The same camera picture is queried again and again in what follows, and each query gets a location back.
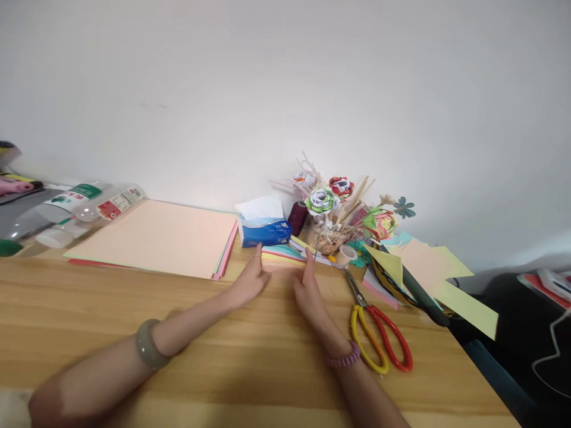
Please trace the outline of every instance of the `scissors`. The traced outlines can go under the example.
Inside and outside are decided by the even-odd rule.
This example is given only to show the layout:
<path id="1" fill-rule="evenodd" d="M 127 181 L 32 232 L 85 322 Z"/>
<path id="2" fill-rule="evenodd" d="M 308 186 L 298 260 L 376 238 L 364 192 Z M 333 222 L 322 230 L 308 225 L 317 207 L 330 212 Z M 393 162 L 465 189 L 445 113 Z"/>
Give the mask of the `scissors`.
<path id="1" fill-rule="evenodd" d="M 353 340 L 357 343 L 357 345 L 361 349 L 361 356 L 365 359 L 367 364 L 380 375 L 386 375 L 388 373 L 389 366 L 388 366 L 387 355 L 385 354 L 385 351 L 383 351 L 383 349 L 381 348 L 379 342 L 377 342 L 377 339 L 373 336 L 373 333 L 369 329 L 369 325 L 365 321 L 365 314 L 363 312 L 363 308 L 365 308 L 377 323 L 377 327 L 379 328 L 379 331 L 381 333 L 382 342 L 384 343 L 385 348 L 387 349 L 388 352 L 388 356 L 393 362 L 393 364 L 397 367 L 397 369 L 402 370 L 403 372 L 411 371 L 413 365 L 412 354 L 410 353 L 410 348 L 406 343 L 406 340 L 404 340 L 404 336 L 402 335 L 402 333 L 399 331 L 397 326 L 391 321 L 391 319 L 388 316 L 386 316 L 383 312 L 381 312 L 376 306 L 367 304 L 367 301 L 359 291 L 359 287 L 357 287 L 357 283 L 355 282 L 353 275 L 351 275 L 351 272 L 349 272 L 348 269 L 345 269 L 345 275 L 347 275 L 347 280 L 349 281 L 349 285 L 351 286 L 351 290 L 353 291 L 353 294 L 355 296 L 355 301 L 357 302 L 357 304 L 353 306 L 353 310 L 351 312 L 351 333 L 353 336 Z M 373 344 L 375 351 L 377 351 L 377 354 L 379 354 L 379 357 L 381 357 L 380 366 L 377 366 L 371 360 L 371 358 L 367 355 L 367 353 L 363 349 L 363 346 L 361 345 L 359 336 L 357 334 L 357 315 L 359 315 L 359 321 L 363 326 L 363 330 L 365 330 L 365 333 L 367 334 L 367 337 Z M 388 336 L 385 331 L 385 327 L 383 327 L 381 321 L 387 323 L 387 325 L 391 328 L 391 330 L 399 340 L 400 346 L 402 347 L 404 354 L 404 361 L 402 363 L 398 360 L 397 356 L 394 354 L 393 348 L 390 342 L 388 341 Z"/>

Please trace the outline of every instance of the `purple hair tie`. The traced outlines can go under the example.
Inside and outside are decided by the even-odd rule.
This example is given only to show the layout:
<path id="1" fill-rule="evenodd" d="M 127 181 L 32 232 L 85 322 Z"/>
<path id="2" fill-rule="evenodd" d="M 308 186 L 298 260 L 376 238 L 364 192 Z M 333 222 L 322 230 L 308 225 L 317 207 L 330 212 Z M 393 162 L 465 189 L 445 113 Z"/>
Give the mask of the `purple hair tie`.
<path id="1" fill-rule="evenodd" d="M 359 348 L 358 344 L 355 343 L 354 341 L 349 341 L 349 343 L 351 343 L 351 348 L 353 349 L 353 352 L 351 352 L 347 357 L 339 358 L 338 360 L 327 357 L 326 361 L 328 366 L 335 367 L 336 369 L 338 369 L 340 367 L 351 366 L 352 364 L 355 364 L 358 361 L 359 357 L 361 356 L 361 349 Z"/>

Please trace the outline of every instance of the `finger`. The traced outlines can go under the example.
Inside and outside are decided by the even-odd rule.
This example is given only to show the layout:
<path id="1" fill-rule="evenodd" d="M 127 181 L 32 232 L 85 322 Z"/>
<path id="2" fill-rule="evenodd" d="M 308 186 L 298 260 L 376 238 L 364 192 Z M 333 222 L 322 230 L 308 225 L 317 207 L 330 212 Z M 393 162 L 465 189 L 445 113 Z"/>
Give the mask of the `finger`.
<path id="1" fill-rule="evenodd" d="M 259 243 L 256 246 L 256 251 L 246 265 L 246 269 L 248 269 L 248 272 L 252 272 L 255 275 L 260 274 L 260 271 L 262 270 L 262 243 Z"/>
<path id="2" fill-rule="evenodd" d="M 309 250 L 309 248 L 305 248 L 305 254 L 307 255 L 308 259 L 305 263 L 305 271 L 303 272 L 303 282 L 307 279 L 313 278 L 315 275 L 315 262 L 313 261 L 313 253 Z"/>
<path id="3" fill-rule="evenodd" d="M 262 243 L 258 243 L 258 245 L 256 245 L 256 252 L 254 254 L 256 256 L 262 256 Z"/>

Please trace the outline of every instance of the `scissor blade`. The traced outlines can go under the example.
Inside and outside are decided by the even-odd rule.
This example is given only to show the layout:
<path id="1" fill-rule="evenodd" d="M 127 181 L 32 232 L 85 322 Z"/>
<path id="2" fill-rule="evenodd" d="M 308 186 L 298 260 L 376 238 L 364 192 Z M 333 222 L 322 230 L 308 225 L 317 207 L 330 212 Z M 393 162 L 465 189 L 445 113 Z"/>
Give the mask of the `scissor blade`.
<path id="1" fill-rule="evenodd" d="M 355 278 L 353 278 L 353 275 L 351 274 L 351 272 L 349 272 L 348 269 L 345 269 L 345 275 L 347 276 L 347 280 L 349 281 L 349 285 L 351 286 L 351 290 L 353 291 L 353 295 L 355 296 L 355 301 L 357 302 L 357 304 L 362 307 L 367 307 L 368 306 L 367 301 L 359 291 L 359 287 L 355 282 Z"/>

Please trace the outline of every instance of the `red paper rose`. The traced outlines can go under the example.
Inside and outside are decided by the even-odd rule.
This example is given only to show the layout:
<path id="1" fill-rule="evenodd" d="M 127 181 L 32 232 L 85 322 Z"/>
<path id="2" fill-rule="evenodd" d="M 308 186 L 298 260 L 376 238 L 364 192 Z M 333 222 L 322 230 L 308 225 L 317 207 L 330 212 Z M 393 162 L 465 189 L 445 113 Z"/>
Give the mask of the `red paper rose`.
<path id="1" fill-rule="evenodd" d="M 353 187 L 355 185 L 350 182 L 347 177 L 333 177 L 329 180 L 329 186 L 333 193 L 343 201 L 353 194 Z"/>

